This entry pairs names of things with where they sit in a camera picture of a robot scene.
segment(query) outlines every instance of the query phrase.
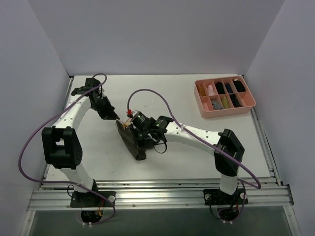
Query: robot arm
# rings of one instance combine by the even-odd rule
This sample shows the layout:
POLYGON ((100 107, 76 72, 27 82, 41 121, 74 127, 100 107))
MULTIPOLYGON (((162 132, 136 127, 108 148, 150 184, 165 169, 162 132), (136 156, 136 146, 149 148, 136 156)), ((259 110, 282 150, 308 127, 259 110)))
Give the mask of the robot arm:
MULTIPOLYGON (((101 88, 86 94, 78 102, 76 101, 83 93, 99 84, 98 80, 87 78, 85 86, 73 90, 67 106, 74 102, 76 104, 69 111, 62 114, 52 127, 45 127, 42 131, 47 164, 60 169, 70 181, 92 190, 96 190, 97 186, 81 163, 83 152, 76 130, 90 108, 97 111, 101 119, 119 119, 114 112, 115 108, 111 106, 108 98, 102 94, 101 88)), ((81 193, 86 192, 78 186, 74 186, 74 190, 81 193)))
MULTIPOLYGON (((228 195, 233 195, 237 188, 238 166, 222 157, 217 151, 194 138, 188 132, 179 127, 171 118, 160 116, 157 120, 147 118, 138 112, 131 119, 130 129, 137 146, 149 149, 159 142, 177 142, 201 149, 210 155, 214 155, 216 169, 221 173, 220 190, 228 195)), ((239 162, 242 161, 244 147, 239 142, 233 131, 225 129, 222 133, 201 130, 185 126, 199 138, 216 145, 222 151, 233 156, 239 162)))

